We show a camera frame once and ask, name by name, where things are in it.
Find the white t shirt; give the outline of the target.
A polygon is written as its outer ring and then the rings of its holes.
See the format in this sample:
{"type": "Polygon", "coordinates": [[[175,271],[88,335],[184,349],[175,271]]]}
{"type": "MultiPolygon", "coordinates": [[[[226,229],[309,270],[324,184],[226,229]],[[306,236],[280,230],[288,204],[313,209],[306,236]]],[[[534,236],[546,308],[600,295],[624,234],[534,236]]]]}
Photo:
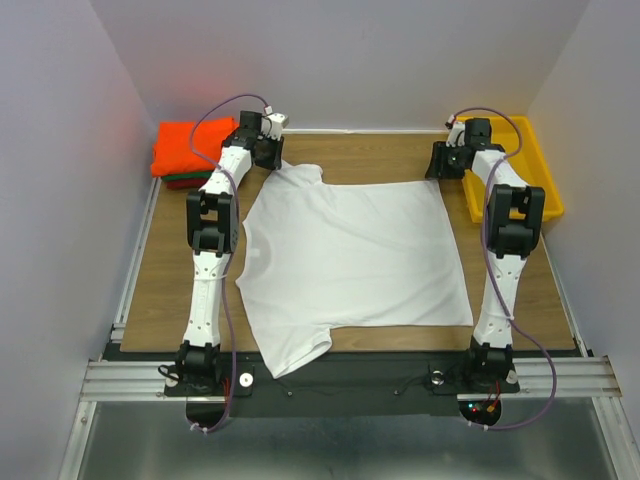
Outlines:
{"type": "Polygon", "coordinates": [[[323,355],[338,328],[471,326],[439,185],[331,185],[322,174],[313,164],[271,174],[243,223],[237,286],[271,375],[323,355]]]}

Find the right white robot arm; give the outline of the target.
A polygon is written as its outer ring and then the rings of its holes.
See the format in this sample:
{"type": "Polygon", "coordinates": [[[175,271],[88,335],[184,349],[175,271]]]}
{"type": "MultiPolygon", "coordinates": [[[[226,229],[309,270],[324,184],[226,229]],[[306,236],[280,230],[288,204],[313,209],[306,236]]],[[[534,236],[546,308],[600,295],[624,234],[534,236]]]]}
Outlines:
{"type": "Polygon", "coordinates": [[[434,144],[425,178],[462,179],[471,172],[484,185],[481,245],[487,276],[460,378],[472,390],[514,384],[516,296],[528,257],[539,243],[546,194],[522,179],[504,148],[492,142],[488,118],[460,122],[452,115],[445,126],[447,139],[434,144]]]}

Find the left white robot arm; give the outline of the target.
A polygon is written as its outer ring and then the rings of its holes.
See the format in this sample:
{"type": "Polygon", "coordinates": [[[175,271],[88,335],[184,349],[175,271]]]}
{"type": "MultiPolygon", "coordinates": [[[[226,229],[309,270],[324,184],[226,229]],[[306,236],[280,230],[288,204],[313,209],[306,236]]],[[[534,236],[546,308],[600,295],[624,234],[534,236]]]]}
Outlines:
{"type": "Polygon", "coordinates": [[[282,166],[288,117],[270,106],[242,111],[238,127],[222,142],[221,156],[206,183],[186,198],[187,242],[194,279],[191,306],[175,369],[178,381],[210,394],[225,383],[219,363],[219,309],[230,261],[239,241],[237,189],[249,170],[282,166]]]}

